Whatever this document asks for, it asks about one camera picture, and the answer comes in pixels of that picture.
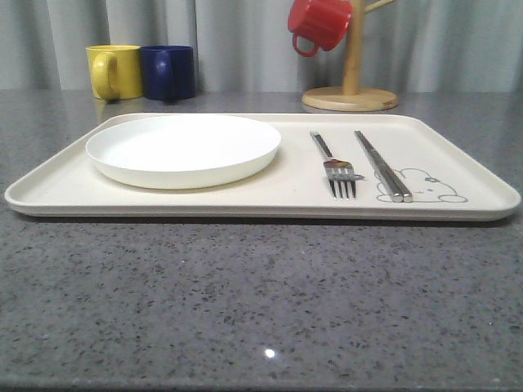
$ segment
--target white plate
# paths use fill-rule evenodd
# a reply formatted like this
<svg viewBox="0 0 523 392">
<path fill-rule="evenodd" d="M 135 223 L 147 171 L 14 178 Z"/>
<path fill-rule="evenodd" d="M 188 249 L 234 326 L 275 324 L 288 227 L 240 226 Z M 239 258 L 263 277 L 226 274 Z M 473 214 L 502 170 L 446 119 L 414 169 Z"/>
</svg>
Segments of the white plate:
<svg viewBox="0 0 523 392">
<path fill-rule="evenodd" d="M 281 135 L 266 122 L 184 114 L 119 124 L 94 135 L 87 155 L 100 172 L 128 185 L 192 189 L 251 176 L 274 158 Z"/>
</svg>

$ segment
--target gray curtain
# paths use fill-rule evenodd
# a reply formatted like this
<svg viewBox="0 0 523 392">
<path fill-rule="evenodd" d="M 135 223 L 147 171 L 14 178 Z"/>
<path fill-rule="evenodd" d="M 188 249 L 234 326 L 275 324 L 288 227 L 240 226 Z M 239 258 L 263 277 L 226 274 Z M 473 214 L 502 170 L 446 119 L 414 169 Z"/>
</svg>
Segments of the gray curtain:
<svg viewBox="0 0 523 392">
<path fill-rule="evenodd" d="M 303 58 L 293 0 L 0 0 L 0 88 L 88 89 L 85 47 L 191 45 L 201 91 L 341 84 L 345 45 Z M 523 1 L 396 0 L 365 17 L 361 84 L 523 90 Z"/>
</svg>

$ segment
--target cream tray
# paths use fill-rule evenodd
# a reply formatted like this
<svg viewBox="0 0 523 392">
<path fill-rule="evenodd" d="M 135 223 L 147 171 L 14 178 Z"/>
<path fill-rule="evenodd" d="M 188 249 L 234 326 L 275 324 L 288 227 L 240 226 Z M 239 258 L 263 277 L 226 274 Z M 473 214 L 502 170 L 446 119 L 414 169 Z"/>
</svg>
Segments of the cream tray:
<svg viewBox="0 0 523 392">
<path fill-rule="evenodd" d="M 111 118 L 12 184 L 11 208 L 31 216 L 245 216 L 416 221 L 494 221 L 512 214 L 521 196 L 425 123 L 388 114 L 232 114 L 269 123 L 282 140 L 257 174 L 190 190 L 142 189 L 103 176 L 85 152 L 87 140 L 114 125 L 172 114 Z M 392 203 L 354 136 L 362 131 L 413 191 Z M 334 199 L 318 131 L 336 158 L 350 161 L 357 199 Z"/>
</svg>

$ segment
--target chopsticks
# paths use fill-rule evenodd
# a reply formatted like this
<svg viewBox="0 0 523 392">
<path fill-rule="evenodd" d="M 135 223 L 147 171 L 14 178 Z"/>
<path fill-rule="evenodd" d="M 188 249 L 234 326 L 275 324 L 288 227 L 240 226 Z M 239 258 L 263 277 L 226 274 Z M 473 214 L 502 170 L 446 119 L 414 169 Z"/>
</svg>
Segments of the chopsticks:
<svg viewBox="0 0 523 392">
<path fill-rule="evenodd" d="M 379 175 L 380 180 L 391 195 L 391 200 L 394 203 L 411 203 L 413 201 L 412 193 L 405 184 L 401 182 L 400 178 L 394 173 L 391 167 L 387 165 L 379 152 L 370 144 L 361 131 L 354 131 L 354 134 L 365 150 L 365 153 L 373 165 L 374 170 Z"/>
</svg>

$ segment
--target navy blue mug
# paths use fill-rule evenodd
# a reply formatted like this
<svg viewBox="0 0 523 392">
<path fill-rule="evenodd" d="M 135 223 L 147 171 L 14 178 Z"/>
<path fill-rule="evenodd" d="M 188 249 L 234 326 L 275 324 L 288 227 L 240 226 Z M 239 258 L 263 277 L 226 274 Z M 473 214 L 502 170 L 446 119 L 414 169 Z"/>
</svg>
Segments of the navy blue mug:
<svg viewBox="0 0 523 392">
<path fill-rule="evenodd" d="M 150 100 L 185 100 L 196 95 L 192 47 L 141 47 L 144 97 Z"/>
</svg>

